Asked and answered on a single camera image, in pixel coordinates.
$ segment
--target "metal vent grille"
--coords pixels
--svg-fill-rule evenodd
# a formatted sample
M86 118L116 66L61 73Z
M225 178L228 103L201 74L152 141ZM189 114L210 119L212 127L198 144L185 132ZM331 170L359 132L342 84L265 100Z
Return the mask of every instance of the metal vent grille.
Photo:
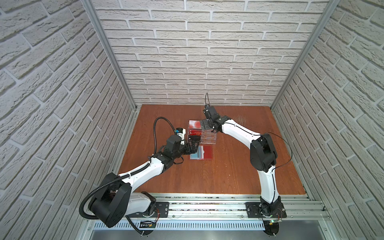
M139 227L142 220L132 220ZM265 230L261 220L159 220L156 230ZM97 220L94 230L133 230L127 220L121 220L114 227L107 226Z

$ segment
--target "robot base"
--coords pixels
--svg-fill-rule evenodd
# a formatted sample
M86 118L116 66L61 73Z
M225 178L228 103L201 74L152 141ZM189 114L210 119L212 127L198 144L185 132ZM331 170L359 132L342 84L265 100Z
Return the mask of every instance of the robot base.
M260 209L261 202L246 202L245 207L247 209L248 218L266 218L261 214ZM275 211L272 212L272 218L286 218L287 213L285 212L284 205L280 202Z
M279 232L279 223L278 222L269 222L264 221L264 232L269 236L276 236L276 234Z
M160 218L168 217L168 208L169 208L169 202L156 202L155 209L159 210ZM129 214L129 217L148 217L145 216L145 213L143 212L136 212L134 214ZM156 217L156 212L152 214L151 217Z

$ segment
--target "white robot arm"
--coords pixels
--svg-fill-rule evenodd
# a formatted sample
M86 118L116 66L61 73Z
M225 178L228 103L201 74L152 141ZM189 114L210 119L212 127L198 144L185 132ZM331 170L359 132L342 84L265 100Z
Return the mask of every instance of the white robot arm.
M269 134L253 132L227 116L220 117L215 108L209 104L205 105L203 112L206 116L206 119L200 121L203 129L228 134L249 148L251 165L257 169L260 178L262 190L260 213L264 217L272 217L277 209L283 208L275 181L277 152L272 138ZM184 154L196 153L199 145L199 136L194 136L195 139L186 142L185 129L177 128L174 131L175 134L167 139L164 149L148 157L146 163L120 175L108 174L101 185L82 201L79 207L80 215L87 219L100 219L107 227L113 227L124 216L132 213L151 215L156 200L146 192L134 193L134 191L149 179L170 168L175 159ZM88 208L95 215L84 212L84 205L88 199L91 199Z
M227 120L223 123L222 131L223 133L236 138L244 145L246 145L249 149L251 148L252 141L262 137L260 133L253 132L237 124L232 119ZM274 168L275 165L271 165L268 168L267 172L257 170L260 178L260 186L262 189L261 198L268 203L274 202L279 197L275 181L275 171L273 171Z

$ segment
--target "brick wall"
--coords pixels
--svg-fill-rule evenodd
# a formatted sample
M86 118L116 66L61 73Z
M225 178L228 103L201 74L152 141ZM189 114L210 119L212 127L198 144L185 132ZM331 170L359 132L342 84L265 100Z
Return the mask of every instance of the brick wall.
M93 3L138 105L270 106L327 1Z
M341 0L273 111L342 238L384 237L384 4Z
M0 9L0 239L74 239L130 106L80 1Z

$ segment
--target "wooden tabletop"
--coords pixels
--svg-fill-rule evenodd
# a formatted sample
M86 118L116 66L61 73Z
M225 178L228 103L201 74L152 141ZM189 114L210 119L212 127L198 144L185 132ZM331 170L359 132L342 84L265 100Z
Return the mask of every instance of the wooden tabletop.
M175 128L187 129L189 120L202 120L204 106L143 105L135 124L119 173L127 172L147 161L153 154L153 122L167 118ZM281 136L269 107L215 106L217 112L258 133L273 132ZM166 144L172 129L162 119L156 124L157 147ZM283 140L272 135L278 153L277 166L289 160ZM212 160L190 160L173 165L159 176L141 185L136 192L260 194L257 170L252 167L249 149L233 137L218 133ZM279 194L305 194L293 163L276 169Z

